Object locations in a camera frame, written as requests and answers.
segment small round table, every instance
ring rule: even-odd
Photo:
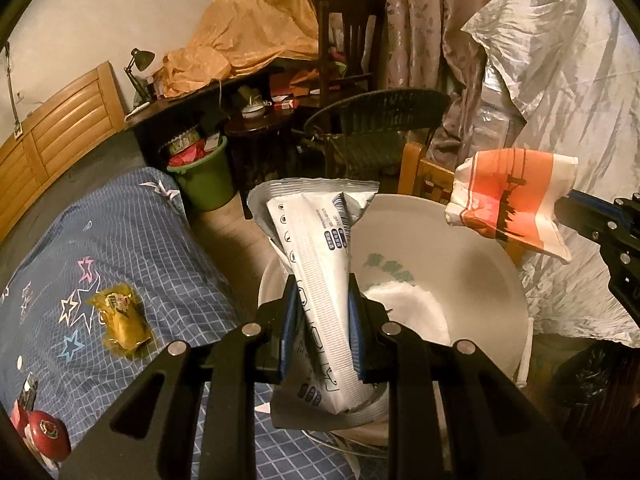
[[[247,219],[252,218],[246,203],[249,191],[264,181],[287,176],[287,137],[293,112],[268,107],[257,119],[245,119],[237,113],[225,124],[231,172]]]

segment white ashtray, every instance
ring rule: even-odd
[[[242,109],[242,117],[245,119],[257,119],[264,115],[267,107],[265,103],[247,105]]]

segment white tissue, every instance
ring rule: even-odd
[[[364,295],[382,303],[391,321],[410,328],[425,341],[451,345],[442,306],[428,290],[406,282],[388,282],[372,286]]]

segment blue checkered bedsheet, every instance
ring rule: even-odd
[[[148,358],[118,358],[102,344],[104,326],[86,300],[119,282],[142,298],[157,347]],[[60,418],[74,447],[169,342],[203,345],[233,329],[232,298],[191,235],[175,182],[152,168],[121,176],[64,210],[1,292],[0,402],[9,412],[32,372],[40,381],[36,409]],[[270,396],[256,385],[256,405]],[[201,409],[194,479],[203,424]],[[255,431],[259,479],[355,478],[342,453],[300,431],[276,430],[269,415],[256,414]],[[382,460],[361,458],[359,467],[363,479],[386,477]]]

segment barcode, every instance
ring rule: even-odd
[[[332,200],[335,210],[340,215],[340,220],[342,221],[342,226],[344,227],[344,236],[346,238],[346,242],[351,239],[351,225],[349,224],[349,217],[347,216],[347,207],[344,204],[344,196],[342,193],[335,196]]]

